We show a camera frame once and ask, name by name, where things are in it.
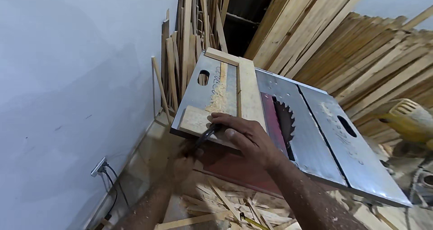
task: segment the electrical outlet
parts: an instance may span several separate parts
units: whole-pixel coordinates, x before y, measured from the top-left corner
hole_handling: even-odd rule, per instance
[[[98,164],[96,165],[96,167],[92,170],[92,172],[90,173],[90,175],[92,175],[92,177],[96,177],[96,176],[98,175],[98,169],[99,169],[100,167],[102,167],[102,164],[103,164],[104,162],[106,162],[106,161],[107,161],[107,158],[106,158],[106,157],[103,157],[103,158],[101,159],[101,161],[98,162]]]

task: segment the power cord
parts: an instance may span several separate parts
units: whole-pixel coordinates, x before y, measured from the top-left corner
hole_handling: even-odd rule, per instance
[[[109,210],[108,213],[107,213],[107,215],[108,215],[108,214],[110,214],[111,210],[113,209],[114,204],[116,204],[116,201],[117,201],[117,189],[114,187],[114,183],[113,183],[113,181],[111,180],[110,175],[108,175],[107,171],[105,170],[105,167],[101,167],[101,168],[98,170],[98,172],[102,172],[102,173],[105,173],[105,175],[107,175],[108,179],[109,179],[110,182],[111,182],[111,185],[112,185],[113,189],[116,191],[116,197],[114,198],[113,205],[111,205],[110,210]]]
[[[114,173],[114,176],[116,176],[116,179],[118,179],[118,176],[117,176],[117,173],[114,171],[114,169],[107,163],[107,162],[104,162],[103,164],[102,164],[102,166],[104,167],[104,166],[107,166],[113,173]],[[122,195],[123,195],[123,198],[125,199],[125,202],[126,202],[126,204],[127,204],[127,207],[128,207],[128,209],[129,209],[129,203],[128,203],[128,200],[127,200],[127,196],[125,195],[125,192],[123,192],[123,189],[122,189],[122,185],[120,184],[120,180],[119,180],[119,188],[120,188],[120,191],[122,192]]]

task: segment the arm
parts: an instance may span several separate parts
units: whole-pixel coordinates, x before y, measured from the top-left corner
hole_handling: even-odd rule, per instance
[[[183,152],[190,147],[185,143]],[[131,207],[113,230],[153,230],[164,218],[175,186],[184,181],[194,167],[195,156],[180,153],[168,163],[164,175]]]
[[[212,113],[213,123],[231,127],[225,135],[246,158],[272,177],[304,230],[367,230],[335,199],[278,150],[257,121]]]

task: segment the oval hole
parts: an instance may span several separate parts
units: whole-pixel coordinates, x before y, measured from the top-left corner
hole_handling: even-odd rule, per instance
[[[338,120],[340,120],[340,123],[343,125],[343,127],[346,129],[347,133],[353,137],[358,137],[356,133],[353,131],[352,127],[350,127],[349,123],[340,115],[337,115]]]
[[[209,72],[207,70],[201,70],[200,74],[197,78],[197,83],[199,85],[207,85],[207,82],[209,81]]]

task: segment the stacked lumber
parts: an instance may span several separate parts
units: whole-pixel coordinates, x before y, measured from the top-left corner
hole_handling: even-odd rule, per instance
[[[177,112],[202,51],[211,47],[227,52],[224,21],[229,0],[178,0],[176,31],[170,34],[169,13],[161,33],[161,96],[164,109]],[[154,68],[157,63],[152,60]],[[200,74],[197,82],[206,85]]]
[[[245,58],[293,78],[359,0],[272,0]]]
[[[334,96],[361,134],[389,146],[399,135],[372,111],[399,98],[433,107],[433,31],[409,30],[416,24],[405,20],[349,13],[294,76]]]

